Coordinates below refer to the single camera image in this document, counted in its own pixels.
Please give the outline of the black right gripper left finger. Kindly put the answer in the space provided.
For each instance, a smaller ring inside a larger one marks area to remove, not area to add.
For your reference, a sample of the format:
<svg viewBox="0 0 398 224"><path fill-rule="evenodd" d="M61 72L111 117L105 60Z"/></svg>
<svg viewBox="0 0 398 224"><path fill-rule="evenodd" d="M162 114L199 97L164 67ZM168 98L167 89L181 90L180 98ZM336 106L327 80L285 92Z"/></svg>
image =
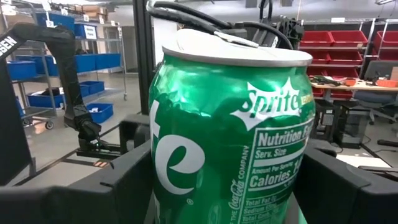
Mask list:
<svg viewBox="0 0 398 224"><path fill-rule="evenodd" d="M68 187L1 187L0 224L155 224L150 142Z"/></svg>

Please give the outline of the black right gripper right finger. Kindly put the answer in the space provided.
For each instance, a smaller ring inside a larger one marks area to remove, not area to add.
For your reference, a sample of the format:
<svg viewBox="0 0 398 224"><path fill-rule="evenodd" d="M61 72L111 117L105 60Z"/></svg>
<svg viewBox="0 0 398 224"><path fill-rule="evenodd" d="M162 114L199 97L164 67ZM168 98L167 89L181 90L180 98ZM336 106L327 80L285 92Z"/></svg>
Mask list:
<svg viewBox="0 0 398 224"><path fill-rule="evenodd" d="M398 224L398 167L355 167L310 141L294 196L307 224Z"/></svg>

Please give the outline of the green Sprite can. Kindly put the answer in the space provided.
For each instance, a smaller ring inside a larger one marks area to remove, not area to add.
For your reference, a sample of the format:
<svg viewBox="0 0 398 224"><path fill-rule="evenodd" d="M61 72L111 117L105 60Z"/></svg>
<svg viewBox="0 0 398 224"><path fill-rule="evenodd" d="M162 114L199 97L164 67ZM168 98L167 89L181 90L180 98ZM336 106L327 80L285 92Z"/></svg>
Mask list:
<svg viewBox="0 0 398 224"><path fill-rule="evenodd" d="M315 117L312 56L178 30L149 90L155 224L283 224Z"/></svg>

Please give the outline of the white floor sheet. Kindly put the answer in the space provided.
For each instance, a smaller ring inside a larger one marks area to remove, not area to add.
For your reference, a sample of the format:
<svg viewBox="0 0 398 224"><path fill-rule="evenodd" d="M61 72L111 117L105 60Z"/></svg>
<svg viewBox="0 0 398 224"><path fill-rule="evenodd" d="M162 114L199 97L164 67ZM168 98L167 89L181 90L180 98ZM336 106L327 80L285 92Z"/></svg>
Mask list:
<svg viewBox="0 0 398 224"><path fill-rule="evenodd" d="M391 168L391 166L386 162L384 162L382 159L375 157L361 157L359 155L348 156L348 155L338 154L336 158L354 167L369 166L369 167Z"/></svg>

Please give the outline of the black computer tower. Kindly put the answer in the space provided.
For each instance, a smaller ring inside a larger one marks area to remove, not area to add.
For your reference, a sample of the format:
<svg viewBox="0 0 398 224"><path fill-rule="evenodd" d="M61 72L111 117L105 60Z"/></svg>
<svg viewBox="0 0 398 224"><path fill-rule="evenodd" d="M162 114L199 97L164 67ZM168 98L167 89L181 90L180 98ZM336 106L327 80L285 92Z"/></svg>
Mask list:
<svg viewBox="0 0 398 224"><path fill-rule="evenodd" d="M370 109L357 101L335 101L338 120L333 140L342 148L359 149L368 125Z"/></svg>
<svg viewBox="0 0 398 224"><path fill-rule="evenodd" d="M327 100L315 100L316 114L310 137L332 142L337 107Z"/></svg>

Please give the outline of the blue plastic bin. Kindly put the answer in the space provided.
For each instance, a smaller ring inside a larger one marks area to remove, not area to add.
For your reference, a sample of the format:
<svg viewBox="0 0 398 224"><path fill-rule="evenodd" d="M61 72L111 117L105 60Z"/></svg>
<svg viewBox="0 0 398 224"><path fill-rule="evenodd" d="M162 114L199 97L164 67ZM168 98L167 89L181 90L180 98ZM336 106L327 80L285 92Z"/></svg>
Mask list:
<svg viewBox="0 0 398 224"><path fill-rule="evenodd" d="M28 94L26 95L30 106L40 107L40 108L51 108L52 107L52 98L50 95L36 95L36 94ZM55 107L61 108L63 106L63 95L55 95L53 97Z"/></svg>
<svg viewBox="0 0 398 224"><path fill-rule="evenodd" d="M112 103L90 103L86 107L93 121L98 124L107 121L114 114Z"/></svg>
<svg viewBox="0 0 398 224"><path fill-rule="evenodd" d="M36 18L38 25L47 26L47 14L45 12L37 13ZM75 30L75 19L71 16L49 13L49 20L52 21L55 26L64 26L72 32Z"/></svg>
<svg viewBox="0 0 398 224"><path fill-rule="evenodd" d="M105 90L103 81L84 81L80 85L85 90L83 96L93 95Z"/></svg>
<svg viewBox="0 0 398 224"><path fill-rule="evenodd" d="M25 80L37 76L35 63L33 61L8 61L7 70L11 80Z"/></svg>
<svg viewBox="0 0 398 224"><path fill-rule="evenodd" d="M97 39L96 26L87 24L75 24L75 36L81 39Z"/></svg>

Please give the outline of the black slanted panel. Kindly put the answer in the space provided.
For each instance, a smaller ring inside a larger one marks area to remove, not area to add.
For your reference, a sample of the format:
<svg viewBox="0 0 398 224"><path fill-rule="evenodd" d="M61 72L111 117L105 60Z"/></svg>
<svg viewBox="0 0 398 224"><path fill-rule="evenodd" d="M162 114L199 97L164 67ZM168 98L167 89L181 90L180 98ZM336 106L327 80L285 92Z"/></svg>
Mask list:
<svg viewBox="0 0 398 224"><path fill-rule="evenodd" d="M35 158L19 114L15 91L7 72L7 63L0 60L0 186L9 184L26 167L35 173Z"/></svg>

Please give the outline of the grey office chair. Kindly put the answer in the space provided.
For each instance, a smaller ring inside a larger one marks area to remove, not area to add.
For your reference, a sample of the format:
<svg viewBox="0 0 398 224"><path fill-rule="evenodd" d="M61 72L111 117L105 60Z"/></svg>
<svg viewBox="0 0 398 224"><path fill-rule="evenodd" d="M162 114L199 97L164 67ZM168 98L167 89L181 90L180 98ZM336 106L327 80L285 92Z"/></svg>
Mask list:
<svg viewBox="0 0 398 224"><path fill-rule="evenodd" d="M388 119L390 124L398 121L398 92L356 90L353 98L370 109L370 125L377 116Z"/></svg>

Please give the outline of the wooden desk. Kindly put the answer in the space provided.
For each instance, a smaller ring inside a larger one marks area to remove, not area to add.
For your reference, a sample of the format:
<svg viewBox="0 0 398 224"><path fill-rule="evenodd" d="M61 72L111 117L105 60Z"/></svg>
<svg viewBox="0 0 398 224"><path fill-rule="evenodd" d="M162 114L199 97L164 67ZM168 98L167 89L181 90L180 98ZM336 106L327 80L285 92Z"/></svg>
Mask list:
<svg viewBox="0 0 398 224"><path fill-rule="evenodd" d="M314 88L321 88L321 89L327 89L327 90L349 90L349 91L354 91L354 90L366 90L366 91L392 91L392 92L398 92L398 87L384 87L384 86L371 86L367 85L368 82L359 82L358 80L356 81L356 84L353 86L345 86L345 85L340 85L340 86L334 86L332 84L324 84L320 85L317 83L311 83L311 86Z"/></svg>

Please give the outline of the black desk clutter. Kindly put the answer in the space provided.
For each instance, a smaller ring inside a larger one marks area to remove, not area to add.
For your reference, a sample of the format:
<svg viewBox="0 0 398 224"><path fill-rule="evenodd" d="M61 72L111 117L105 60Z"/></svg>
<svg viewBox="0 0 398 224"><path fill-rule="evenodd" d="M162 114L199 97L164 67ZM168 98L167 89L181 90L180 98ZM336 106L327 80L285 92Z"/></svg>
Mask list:
<svg viewBox="0 0 398 224"><path fill-rule="evenodd" d="M319 84L319 85L333 85L333 86L340 86L341 85L341 83L338 82L338 81L331 80L329 78L326 78L326 77L320 76L320 75L311 77L310 81L312 83L316 83L316 84Z"/></svg>

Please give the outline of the orange desk tray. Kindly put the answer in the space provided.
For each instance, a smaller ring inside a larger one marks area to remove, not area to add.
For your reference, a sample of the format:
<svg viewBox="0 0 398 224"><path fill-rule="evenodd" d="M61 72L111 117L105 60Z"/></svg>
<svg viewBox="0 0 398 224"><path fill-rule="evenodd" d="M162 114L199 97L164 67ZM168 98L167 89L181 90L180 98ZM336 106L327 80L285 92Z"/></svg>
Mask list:
<svg viewBox="0 0 398 224"><path fill-rule="evenodd" d="M381 86L381 87L385 87L385 88L398 88L398 81L378 79L376 81L376 85L377 86Z"/></svg>

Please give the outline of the red plastic bin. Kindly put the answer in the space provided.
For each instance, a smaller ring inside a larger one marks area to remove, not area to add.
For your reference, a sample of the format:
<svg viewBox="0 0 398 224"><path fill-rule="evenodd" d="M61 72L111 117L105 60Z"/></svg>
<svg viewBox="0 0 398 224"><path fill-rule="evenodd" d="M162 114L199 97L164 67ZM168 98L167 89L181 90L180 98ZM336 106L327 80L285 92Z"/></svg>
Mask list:
<svg viewBox="0 0 398 224"><path fill-rule="evenodd" d="M323 67L308 67L307 75L310 77L313 76L328 76L327 71Z"/></svg>
<svg viewBox="0 0 398 224"><path fill-rule="evenodd" d="M330 51L329 64L337 65L361 65L363 58L359 52L355 51Z"/></svg>
<svg viewBox="0 0 398 224"><path fill-rule="evenodd" d="M398 47L398 31L377 31L374 46L375 48Z"/></svg>
<svg viewBox="0 0 398 224"><path fill-rule="evenodd" d="M369 56L370 60L398 60L398 51L382 50L378 53L373 49Z"/></svg>
<svg viewBox="0 0 398 224"><path fill-rule="evenodd" d="M327 74L333 78L358 78L358 73L355 68L327 68Z"/></svg>
<svg viewBox="0 0 398 224"><path fill-rule="evenodd" d="M326 51L307 51L312 57L313 64L328 64L331 60L330 55Z"/></svg>
<svg viewBox="0 0 398 224"><path fill-rule="evenodd" d="M301 47L330 47L334 39L329 31L305 31Z"/></svg>
<svg viewBox="0 0 398 224"><path fill-rule="evenodd" d="M365 47L368 39L360 30L331 30L334 47Z"/></svg>

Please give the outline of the brown cardboard box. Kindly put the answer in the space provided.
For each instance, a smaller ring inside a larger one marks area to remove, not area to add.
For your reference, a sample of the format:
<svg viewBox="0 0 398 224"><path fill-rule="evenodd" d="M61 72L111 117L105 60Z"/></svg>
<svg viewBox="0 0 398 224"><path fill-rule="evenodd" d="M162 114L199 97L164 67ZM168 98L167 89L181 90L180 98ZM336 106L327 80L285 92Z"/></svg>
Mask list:
<svg viewBox="0 0 398 224"><path fill-rule="evenodd" d="M108 19L108 10L103 6L73 4L70 9L80 14L87 14L90 18L102 16L104 20Z"/></svg>

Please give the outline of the black ribbed bracket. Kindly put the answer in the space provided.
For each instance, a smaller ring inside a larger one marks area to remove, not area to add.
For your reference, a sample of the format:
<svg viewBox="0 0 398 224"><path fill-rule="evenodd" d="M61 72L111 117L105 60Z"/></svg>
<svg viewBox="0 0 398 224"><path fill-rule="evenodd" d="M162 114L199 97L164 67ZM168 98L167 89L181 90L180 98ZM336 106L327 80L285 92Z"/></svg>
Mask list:
<svg viewBox="0 0 398 224"><path fill-rule="evenodd" d="M272 19L268 19L264 17L262 22L283 33L291 43L294 50L299 48L299 43L303 39L304 28L295 20L295 18L289 19L286 16L277 16ZM289 48L288 44L275 34L263 30L259 30L258 32L260 41L259 45L272 48Z"/></svg>

